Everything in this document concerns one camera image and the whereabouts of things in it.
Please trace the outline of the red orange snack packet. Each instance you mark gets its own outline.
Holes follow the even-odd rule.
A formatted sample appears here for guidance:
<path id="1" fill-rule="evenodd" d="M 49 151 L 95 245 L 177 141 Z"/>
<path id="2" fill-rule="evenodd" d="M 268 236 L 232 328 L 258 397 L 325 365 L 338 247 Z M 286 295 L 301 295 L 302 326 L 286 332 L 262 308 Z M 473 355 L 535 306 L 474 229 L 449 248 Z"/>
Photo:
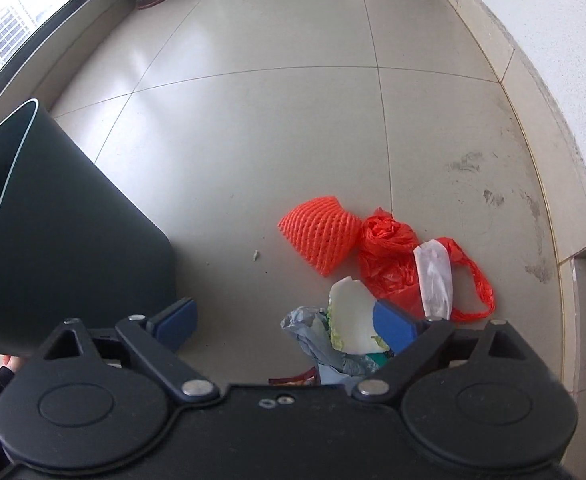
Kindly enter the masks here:
<path id="1" fill-rule="evenodd" d="M 276 377 L 276 378 L 269 378 L 268 385 L 269 386 L 287 386 L 287 387 L 294 387 L 294 386 L 314 386 L 318 383 L 318 372 L 316 367 L 310 367 L 309 370 L 305 370 L 301 374 L 297 374 L 295 376 L 290 377 Z"/>

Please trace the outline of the grey plastic bag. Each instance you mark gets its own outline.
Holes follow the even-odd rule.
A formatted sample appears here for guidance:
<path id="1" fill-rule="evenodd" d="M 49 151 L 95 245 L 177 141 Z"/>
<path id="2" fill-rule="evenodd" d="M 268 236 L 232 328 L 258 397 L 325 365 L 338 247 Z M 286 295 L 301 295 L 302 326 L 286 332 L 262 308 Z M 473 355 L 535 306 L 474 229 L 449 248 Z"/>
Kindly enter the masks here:
<path id="1" fill-rule="evenodd" d="M 354 356 L 335 350 L 331 344 L 328 315 L 316 307 L 296 308 L 284 317 L 280 326 L 314 360 L 322 385 L 342 385 L 351 389 L 389 360 L 387 353 Z"/>

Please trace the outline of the clear white plastic wrapper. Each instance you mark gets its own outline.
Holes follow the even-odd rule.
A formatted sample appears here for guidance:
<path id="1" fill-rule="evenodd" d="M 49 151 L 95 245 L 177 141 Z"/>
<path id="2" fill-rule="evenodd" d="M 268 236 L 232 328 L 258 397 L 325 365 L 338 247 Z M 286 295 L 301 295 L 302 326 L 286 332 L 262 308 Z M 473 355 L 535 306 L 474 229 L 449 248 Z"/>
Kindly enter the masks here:
<path id="1" fill-rule="evenodd" d="M 430 321 L 449 321 L 452 317 L 453 279 L 447 249 L 438 240 L 428 240 L 415 247 L 413 255 L 425 317 Z"/>

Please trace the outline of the orange foam fruit net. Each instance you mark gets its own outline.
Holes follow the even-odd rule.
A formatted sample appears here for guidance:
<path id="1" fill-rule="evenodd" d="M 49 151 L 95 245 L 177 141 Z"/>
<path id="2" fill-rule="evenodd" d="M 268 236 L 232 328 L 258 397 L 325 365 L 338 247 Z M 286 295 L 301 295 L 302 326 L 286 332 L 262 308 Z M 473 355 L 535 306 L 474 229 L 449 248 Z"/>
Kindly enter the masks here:
<path id="1" fill-rule="evenodd" d="M 351 253 L 362 225 L 335 196 L 322 196 L 291 209 L 278 229 L 312 268 L 328 276 Z"/>

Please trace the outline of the dark teal trash bin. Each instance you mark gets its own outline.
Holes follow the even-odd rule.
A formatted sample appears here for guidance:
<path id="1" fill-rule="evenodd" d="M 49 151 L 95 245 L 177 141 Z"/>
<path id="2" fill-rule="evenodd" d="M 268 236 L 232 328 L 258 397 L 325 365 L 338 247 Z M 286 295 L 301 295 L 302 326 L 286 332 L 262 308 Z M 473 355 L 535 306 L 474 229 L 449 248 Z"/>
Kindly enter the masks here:
<path id="1" fill-rule="evenodd" d="M 36 99 L 0 123 L 0 354 L 34 352 L 67 318 L 110 328 L 174 304 L 167 236 Z"/>

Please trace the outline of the red plastic bag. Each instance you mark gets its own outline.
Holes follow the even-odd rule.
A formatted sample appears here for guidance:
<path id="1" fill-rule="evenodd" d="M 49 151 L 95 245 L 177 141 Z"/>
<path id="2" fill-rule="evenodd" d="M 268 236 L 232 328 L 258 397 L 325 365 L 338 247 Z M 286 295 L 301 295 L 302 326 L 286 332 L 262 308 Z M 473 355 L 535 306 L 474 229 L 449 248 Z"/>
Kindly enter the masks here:
<path id="1" fill-rule="evenodd" d="M 454 307 L 451 318 L 458 323 L 488 318 L 496 310 L 496 299 L 486 276 L 455 240 L 438 237 L 437 241 L 446 249 L 452 266 L 468 269 L 476 295 L 483 304 L 483 308 L 476 312 Z M 418 268 L 413 255 L 419 245 L 418 235 L 411 226 L 396 221 L 393 214 L 378 208 L 363 220 L 357 256 L 361 281 L 375 298 L 387 300 L 415 318 L 424 318 Z"/>

